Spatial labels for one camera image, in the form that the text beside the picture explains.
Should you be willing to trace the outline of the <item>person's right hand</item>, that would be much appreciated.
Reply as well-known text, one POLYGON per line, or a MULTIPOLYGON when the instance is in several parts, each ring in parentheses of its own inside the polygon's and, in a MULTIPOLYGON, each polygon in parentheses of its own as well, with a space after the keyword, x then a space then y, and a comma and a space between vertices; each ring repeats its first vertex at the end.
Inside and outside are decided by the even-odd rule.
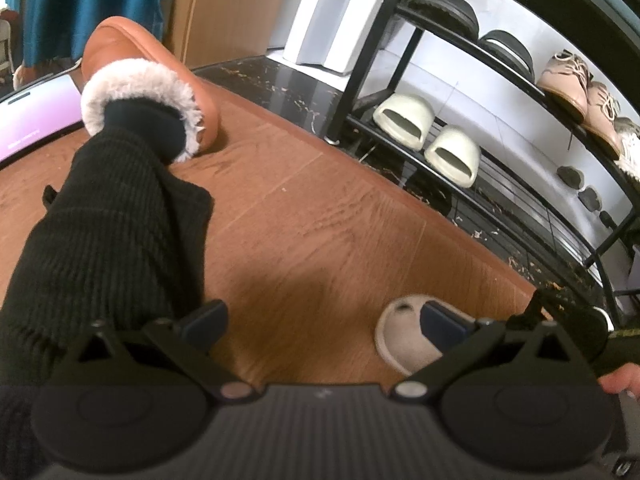
POLYGON ((606 393, 626 393, 631 399, 640 400, 640 366, 627 363, 599 378, 601 387, 606 393))

